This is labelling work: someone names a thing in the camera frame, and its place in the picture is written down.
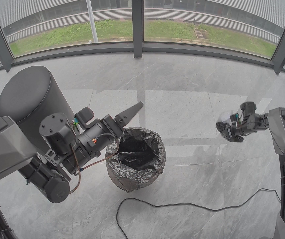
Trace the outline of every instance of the power cord on floor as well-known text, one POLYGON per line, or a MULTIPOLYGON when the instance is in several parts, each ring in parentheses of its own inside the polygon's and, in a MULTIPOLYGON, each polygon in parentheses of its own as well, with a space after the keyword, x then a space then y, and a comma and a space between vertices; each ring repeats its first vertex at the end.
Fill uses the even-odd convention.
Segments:
POLYGON ((246 204, 252 197, 254 197, 261 190, 264 190, 264 191, 274 191, 276 193, 276 196, 277 196, 278 200, 281 202, 281 199, 280 199, 280 197, 279 197, 279 195, 278 195, 278 193, 276 192, 275 189, 265 189, 265 188, 261 188, 261 189, 257 190, 256 193, 254 193, 252 196, 250 196, 249 199, 247 201, 245 201, 243 204, 227 206, 227 207, 223 207, 223 208, 220 208, 220 209, 210 209, 208 207, 201 206, 201 205, 196 205, 196 204, 192 204, 192 203, 177 203, 177 204, 167 204, 167 205, 153 205, 151 203, 148 203, 148 202, 146 202, 144 200, 140 200, 140 199, 137 199, 137 198, 125 198, 120 203, 120 205, 118 206, 118 209, 117 209, 117 212, 116 212, 116 221, 117 221, 118 227, 123 232, 123 234, 126 237, 126 239, 128 239, 127 235, 125 234, 124 230, 121 228, 121 226, 119 225, 119 222, 118 222, 118 212, 119 212, 119 209, 120 209, 121 205, 123 204, 123 202, 125 202, 126 200, 129 200, 129 199, 136 200, 136 201, 143 202, 143 203, 145 203, 147 205, 150 205, 150 206, 156 207, 156 208, 158 208, 158 207, 166 207, 166 206, 176 206, 176 205, 192 205, 192 206, 195 206, 195 207, 206 209, 206 210, 211 211, 211 212, 219 212, 219 211, 222 211, 222 210, 231 209, 231 208, 238 208, 238 207, 243 206, 244 204, 246 204))

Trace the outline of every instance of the cylindrical stool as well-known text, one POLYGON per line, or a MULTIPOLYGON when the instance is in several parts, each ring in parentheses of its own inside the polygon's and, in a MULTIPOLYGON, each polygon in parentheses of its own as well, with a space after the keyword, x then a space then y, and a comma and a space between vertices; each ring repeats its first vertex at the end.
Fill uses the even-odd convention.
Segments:
POLYGON ((53 113, 74 114, 51 72, 44 66, 31 66, 5 85, 0 95, 0 117, 10 116, 25 136, 41 151, 49 146, 39 133, 41 121, 53 113))

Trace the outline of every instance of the glass pane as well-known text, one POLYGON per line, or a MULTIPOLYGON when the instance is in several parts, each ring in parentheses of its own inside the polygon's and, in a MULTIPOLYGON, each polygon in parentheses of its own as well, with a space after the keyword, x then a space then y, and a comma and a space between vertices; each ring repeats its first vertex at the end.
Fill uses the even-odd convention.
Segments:
POLYGON ((285 27, 285 0, 144 0, 144 17, 144 41, 213 46, 270 59, 285 27))
MULTIPOLYGON (((91 4, 99 42, 132 41, 131 0, 91 4)), ((0 25, 15 57, 94 42, 86 0, 0 0, 0 25)))

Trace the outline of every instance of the black plastic bag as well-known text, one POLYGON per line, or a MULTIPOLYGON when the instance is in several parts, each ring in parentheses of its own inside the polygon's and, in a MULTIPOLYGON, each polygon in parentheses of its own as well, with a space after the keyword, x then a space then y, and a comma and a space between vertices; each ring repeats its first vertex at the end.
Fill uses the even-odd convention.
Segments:
MULTIPOLYGON (((119 141, 117 153, 106 160, 108 175, 117 187, 129 193, 152 184, 163 173, 166 152, 159 134, 129 127, 119 141)), ((114 141, 107 146, 105 157, 115 148, 114 141)))

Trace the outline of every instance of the trash can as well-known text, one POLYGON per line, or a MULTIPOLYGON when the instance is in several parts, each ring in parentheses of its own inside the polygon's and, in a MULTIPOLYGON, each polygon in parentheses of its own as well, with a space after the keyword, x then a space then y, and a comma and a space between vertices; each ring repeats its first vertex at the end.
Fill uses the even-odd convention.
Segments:
MULTIPOLYGON (((114 141, 107 146, 112 155, 114 141)), ((152 184, 164 171, 166 152, 159 134, 141 127, 129 127, 119 138, 117 153, 106 160, 108 175, 120 189, 130 193, 152 184)))

